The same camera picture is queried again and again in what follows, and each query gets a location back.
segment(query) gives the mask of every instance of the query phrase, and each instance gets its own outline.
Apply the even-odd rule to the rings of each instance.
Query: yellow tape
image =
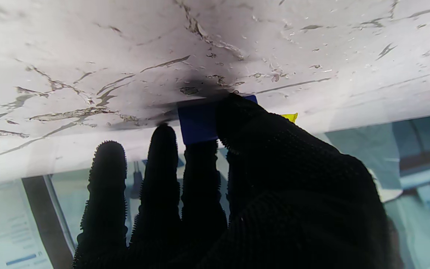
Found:
[[[283,118],[288,119],[289,121],[291,121],[292,123],[295,123],[296,118],[298,117],[298,113],[295,114],[283,114],[281,115]]]

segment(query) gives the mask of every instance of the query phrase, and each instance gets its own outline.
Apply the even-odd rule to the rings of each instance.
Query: dirty white surface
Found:
[[[312,133],[430,115],[430,1],[0,0],[0,180],[144,158],[200,79]]]

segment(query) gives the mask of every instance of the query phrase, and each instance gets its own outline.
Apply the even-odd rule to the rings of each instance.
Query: paper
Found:
[[[0,269],[52,269],[22,181],[0,184]]]

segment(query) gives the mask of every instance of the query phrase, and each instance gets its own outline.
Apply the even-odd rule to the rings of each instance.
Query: white surface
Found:
[[[430,115],[430,1],[0,0],[0,181],[144,157],[213,75],[312,133]]]

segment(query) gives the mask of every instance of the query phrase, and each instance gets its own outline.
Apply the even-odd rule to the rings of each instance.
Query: gloved hand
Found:
[[[235,94],[216,117],[229,149],[229,227],[215,141],[186,149],[179,219],[175,134],[162,125],[128,248],[123,149],[99,146],[73,268],[389,268],[386,214],[359,160]]]

